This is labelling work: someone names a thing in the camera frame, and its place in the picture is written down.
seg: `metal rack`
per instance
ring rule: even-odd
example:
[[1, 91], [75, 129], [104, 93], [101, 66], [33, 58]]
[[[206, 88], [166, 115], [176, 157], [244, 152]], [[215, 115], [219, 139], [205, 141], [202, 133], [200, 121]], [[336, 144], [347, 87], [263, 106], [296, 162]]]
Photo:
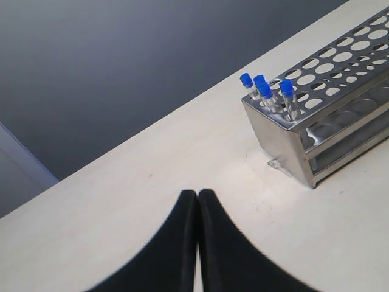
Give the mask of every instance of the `metal rack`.
[[[270, 81], [293, 79], [303, 118], [242, 103], [261, 147], [302, 183], [316, 184], [389, 136], [389, 7]], [[301, 141], [308, 133], [309, 144]]]

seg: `blue cap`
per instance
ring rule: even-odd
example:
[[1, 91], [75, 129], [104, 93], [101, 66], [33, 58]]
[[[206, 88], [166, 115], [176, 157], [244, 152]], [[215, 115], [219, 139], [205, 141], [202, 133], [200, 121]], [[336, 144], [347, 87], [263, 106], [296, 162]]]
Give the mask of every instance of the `blue cap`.
[[294, 95], [294, 88], [293, 88], [293, 83], [292, 80], [290, 79], [285, 79], [280, 82], [280, 88], [281, 92], [285, 97], [293, 97]]
[[240, 80], [242, 81], [243, 86], [246, 88], [251, 88], [254, 85], [249, 73], [244, 73]]
[[261, 83], [264, 83], [264, 82], [266, 82], [266, 81], [265, 81], [265, 77], [263, 77], [263, 75], [258, 75], [258, 76], [254, 77], [254, 83], [255, 83], [256, 87], [258, 87]]
[[267, 82], [262, 82], [261, 84], [256, 84], [256, 88], [260, 91], [260, 94], [265, 98], [265, 99], [270, 99], [273, 96], [273, 92], [270, 89], [269, 84]]

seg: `gray floor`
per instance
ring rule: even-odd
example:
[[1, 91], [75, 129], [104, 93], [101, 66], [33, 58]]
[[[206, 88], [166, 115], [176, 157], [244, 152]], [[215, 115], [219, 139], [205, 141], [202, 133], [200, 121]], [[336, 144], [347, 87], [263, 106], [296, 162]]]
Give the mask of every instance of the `gray floor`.
[[63, 179], [344, 2], [3, 0], [0, 122]]

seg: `white table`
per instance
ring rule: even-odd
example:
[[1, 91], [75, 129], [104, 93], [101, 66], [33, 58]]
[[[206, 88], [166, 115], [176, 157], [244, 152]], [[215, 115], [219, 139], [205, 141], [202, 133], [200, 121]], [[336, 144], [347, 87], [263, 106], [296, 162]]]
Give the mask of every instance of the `white table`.
[[[182, 189], [204, 187], [302, 281], [324, 291], [387, 291], [389, 141], [309, 189], [266, 165], [238, 77], [272, 78], [388, 4], [347, 2], [2, 218], [0, 291], [95, 285], [143, 248]], [[195, 286], [201, 291], [199, 273]]]

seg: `stainless steel test tube rack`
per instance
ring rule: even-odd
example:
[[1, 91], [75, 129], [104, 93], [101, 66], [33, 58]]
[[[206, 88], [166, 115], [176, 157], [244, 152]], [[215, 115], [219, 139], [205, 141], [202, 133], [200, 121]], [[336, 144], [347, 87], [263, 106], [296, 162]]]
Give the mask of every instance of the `stainless steel test tube rack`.
[[261, 147], [307, 186], [389, 136], [388, 33], [389, 7], [271, 80], [283, 105], [278, 83], [293, 79], [303, 111], [297, 122], [241, 99]]

